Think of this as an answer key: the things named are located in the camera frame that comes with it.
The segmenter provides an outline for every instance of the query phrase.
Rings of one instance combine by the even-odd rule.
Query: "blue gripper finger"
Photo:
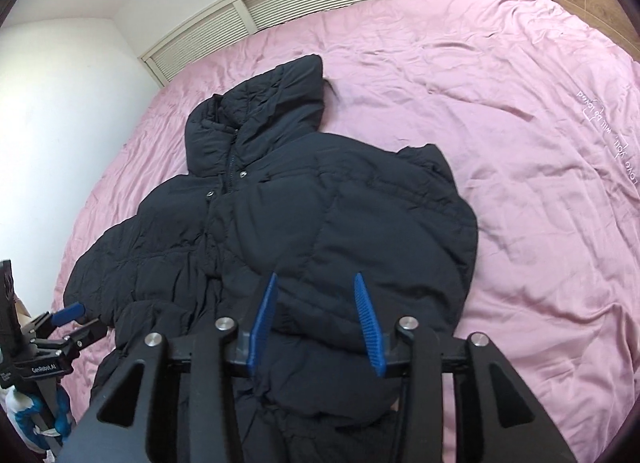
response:
[[[75,302],[71,306],[67,306],[60,311],[53,313],[51,316],[51,324],[56,328],[68,324],[72,320],[77,320],[84,315],[84,306]]]
[[[382,330],[361,273],[358,273],[353,281],[353,290],[369,362],[375,369],[376,374],[379,377],[384,377],[386,373],[386,358]]]
[[[267,337],[271,331],[273,317],[276,313],[276,303],[278,302],[278,278],[275,273],[271,274],[269,284],[262,297],[260,309],[255,317],[254,326],[251,329],[249,338],[249,357],[247,367],[251,376],[255,375],[255,370],[260,365],[264,348],[267,345]]]

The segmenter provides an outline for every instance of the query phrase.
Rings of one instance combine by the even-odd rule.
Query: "black puffer jacket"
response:
[[[99,389],[145,334],[233,316],[275,271],[265,358],[236,385],[248,463],[386,461],[397,382],[369,367],[353,277],[452,333],[474,271],[476,218],[436,146],[393,154],[320,133],[322,92],[312,55],[201,103],[186,124],[190,173],[108,230],[65,291],[116,328]]]

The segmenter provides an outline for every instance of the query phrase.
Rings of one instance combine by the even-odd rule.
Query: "pink duvet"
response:
[[[640,64],[550,0],[363,2],[188,66],[81,211],[54,307],[78,256],[186,171],[182,133],[197,103],[309,53],[322,56],[330,85],[323,130],[387,150],[442,149],[480,230],[457,334],[487,332],[579,461],[593,462],[637,394]],[[111,347],[109,338],[83,351],[66,377],[76,417]]]

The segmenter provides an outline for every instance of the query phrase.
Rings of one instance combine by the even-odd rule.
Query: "black bracket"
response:
[[[189,373],[191,463],[242,463],[232,377],[255,374],[277,300],[272,274],[240,319],[219,318],[196,335],[150,333],[118,366],[60,453],[59,463],[177,460],[180,375]]]
[[[356,306],[369,359],[383,378],[403,377],[392,463],[442,463],[442,374],[452,373],[457,463],[576,463],[558,427],[484,333],[437,334],[369,292]]]

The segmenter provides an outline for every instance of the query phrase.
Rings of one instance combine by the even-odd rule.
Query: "jacket zipper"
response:
[[[231,156],[229,161],[229,192],[234,191],[234,163],[236,162],[236,156]]]
[[[234,133],[234,137],[231,139],[231,145],[229,146],[229,152],[234,147],[236,143],[236,138],[238,137],[238,130],[236,129]],[[229,192],[233,192],[234,190],[234,164],[236,163],[236,155],[231,154],[229,157],[229,167],[228,167],[228,176],[229,176]]]

